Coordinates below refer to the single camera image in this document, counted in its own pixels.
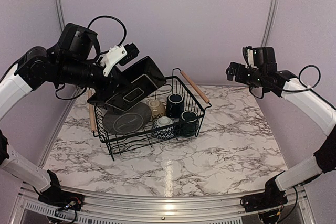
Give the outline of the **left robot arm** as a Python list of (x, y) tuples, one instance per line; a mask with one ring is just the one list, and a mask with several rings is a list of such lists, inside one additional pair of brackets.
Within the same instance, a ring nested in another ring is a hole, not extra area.
[[(127, 55), (132, 52), (139, 53), (134, 44), (120, 42), (102, 54), (96, 32), (68, 23), (54, 46), (31, 48), (3, 75), (1, 117), (44, 82), (51, 82), (55, 87), (73, 84), (107, 94), (114, 80), (111, 70), (118, 63), (125, 65)], [(57, 175), (19, 155), (4, 135), (1, 135), (1, 169), (31, 184), (40, 197), (54, 205), (66, 202), (66, 193), (61, 190)]]

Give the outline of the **grey reindeer round plate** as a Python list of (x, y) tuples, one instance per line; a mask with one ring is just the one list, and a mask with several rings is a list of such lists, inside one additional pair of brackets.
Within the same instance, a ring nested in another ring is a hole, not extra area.
[(106, 112), (102, 124), (108, 133), (124, 135), (140, 130), (149, 123), (151, 117), (150, 107), (140, 102), (124, 113)]

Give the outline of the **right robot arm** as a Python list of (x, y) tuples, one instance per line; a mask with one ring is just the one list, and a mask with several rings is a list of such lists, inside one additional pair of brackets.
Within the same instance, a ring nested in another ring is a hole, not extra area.
[(315, 92), (315, 86), (304, 84), (300, 76), (288, 70), (278, 70), (272, 47), (242, 49), (244, 64), (232, 62), (226, 69), (229, 81), (272, 92), (295, 105), (326, 135), (326, 140), (314, 154), (289, 170), (275, 176), (265, 184), (260, 203), (271, 207), (287, 189), (335, 171), (335, 106)]

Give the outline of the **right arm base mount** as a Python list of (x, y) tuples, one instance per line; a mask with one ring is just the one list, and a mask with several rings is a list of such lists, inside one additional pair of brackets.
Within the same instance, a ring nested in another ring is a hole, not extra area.
[(240, 205), (246, 212), (283, 206), (288, 202), (285, 191), (280, 190), (276, 184), (277, 177), (278, 175), (265, 183), (265, 191), (262, 193), (245, 195), (240, 199)]

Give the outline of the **square floral black-backed plate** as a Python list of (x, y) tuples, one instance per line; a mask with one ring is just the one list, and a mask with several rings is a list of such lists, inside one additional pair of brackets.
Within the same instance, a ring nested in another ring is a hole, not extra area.
[(153, 59), (146, 56), (123, 72), (113, 71), (117, 76), (109, 86), (97, 90), (87, 102), (109, 111), (126, 112), (166, 84), (166, 78)]

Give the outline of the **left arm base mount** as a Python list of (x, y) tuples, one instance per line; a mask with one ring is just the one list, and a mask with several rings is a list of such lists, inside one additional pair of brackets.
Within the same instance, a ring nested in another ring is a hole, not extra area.
[(65, 210), (67, 205), (74, 202), (75, 204), (71, 206), (72, 209), (80, 211), (84, 196), (82, 194), (62, 190), (57, 175), (50, 170), (47, 170), (47, 173), (50, 177), (50, 187), (42, 192), (34, 188), (35, 192), (39, 195), (38, 200), (49, 205), (57, 206), (61, 208), (61, 210)]

